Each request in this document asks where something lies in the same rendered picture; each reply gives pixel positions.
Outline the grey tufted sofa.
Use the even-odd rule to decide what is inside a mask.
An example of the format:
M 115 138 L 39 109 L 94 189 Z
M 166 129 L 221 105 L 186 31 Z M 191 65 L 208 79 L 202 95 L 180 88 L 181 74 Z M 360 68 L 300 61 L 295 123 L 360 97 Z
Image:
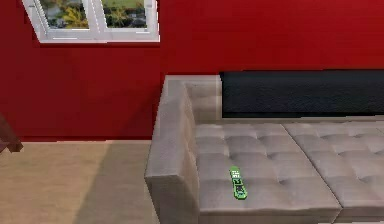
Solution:
M 384 224 L 384 119 L 224 119 L 221 100 L 217 76 L 164 81 L 145 170 L 160 224 Z

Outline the green remote control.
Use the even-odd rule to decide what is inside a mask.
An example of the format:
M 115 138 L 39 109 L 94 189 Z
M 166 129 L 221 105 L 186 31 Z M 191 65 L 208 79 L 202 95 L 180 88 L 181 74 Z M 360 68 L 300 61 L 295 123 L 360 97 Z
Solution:
M 240 169 L 237 166 L 231 166 L 229 169 L 234 197 L 237 200 L 245 200 L 248 196 L 247 190 L 243 183 Z

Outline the black sofa cushion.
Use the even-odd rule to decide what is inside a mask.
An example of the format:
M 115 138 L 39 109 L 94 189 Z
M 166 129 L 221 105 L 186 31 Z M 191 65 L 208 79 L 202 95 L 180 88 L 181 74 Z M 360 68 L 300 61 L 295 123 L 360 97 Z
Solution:
M 384 115 L 384 69 L 225 71 L 225 118 Z

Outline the white framed window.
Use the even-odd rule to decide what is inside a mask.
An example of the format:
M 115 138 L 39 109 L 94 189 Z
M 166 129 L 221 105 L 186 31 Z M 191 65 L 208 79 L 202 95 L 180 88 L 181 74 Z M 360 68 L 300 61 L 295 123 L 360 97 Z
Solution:
M 40 43 L 159 42 L 156 0 L 22 0 Z

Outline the dark brown wooden furniture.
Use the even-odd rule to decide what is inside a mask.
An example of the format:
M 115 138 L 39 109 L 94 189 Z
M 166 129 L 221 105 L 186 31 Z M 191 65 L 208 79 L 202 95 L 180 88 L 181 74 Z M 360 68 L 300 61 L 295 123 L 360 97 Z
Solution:
M 0 113 L 0 153 L 5 149 L 10 152 L 20 152 L 23 144 L 12 130 L 5 117 Z

